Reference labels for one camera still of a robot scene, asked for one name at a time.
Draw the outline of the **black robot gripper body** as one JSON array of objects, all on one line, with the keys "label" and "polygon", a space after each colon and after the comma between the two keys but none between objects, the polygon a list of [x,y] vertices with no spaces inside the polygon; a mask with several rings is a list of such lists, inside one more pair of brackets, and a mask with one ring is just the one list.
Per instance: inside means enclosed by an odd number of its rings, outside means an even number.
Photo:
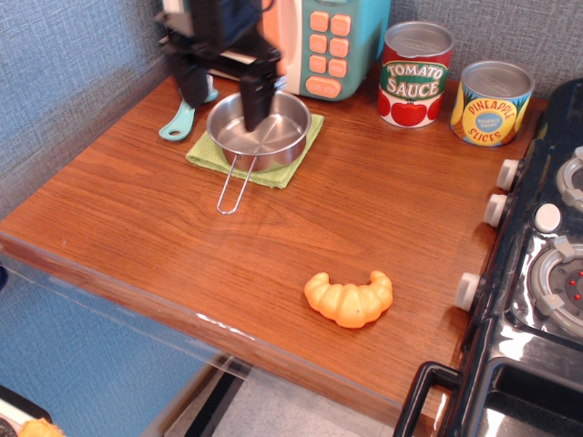
[{"label": "black robot gripper body", "polygon": [[261,1],[165,1],[155,21],[169,30],[181,54],[213,73],[279,86],[280,51],[260,30],[271,6]]}]

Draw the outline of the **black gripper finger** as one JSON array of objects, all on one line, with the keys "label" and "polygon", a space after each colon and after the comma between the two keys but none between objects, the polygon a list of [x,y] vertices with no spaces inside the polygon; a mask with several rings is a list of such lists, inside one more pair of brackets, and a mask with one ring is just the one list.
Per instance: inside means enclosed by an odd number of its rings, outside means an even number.
[{"label": "black gripper finger", "polygon": [[276,74],[265,76],[247,74],[240,79],[240,97],[245,129],[254,131],[270,114],[275,94]]},{"label": "black gripper finger", "polygon": [[192,108],[200,107],[209,96],[207,70],[192,56],[182,54],[169,55],[169,70],[187,104]]}]

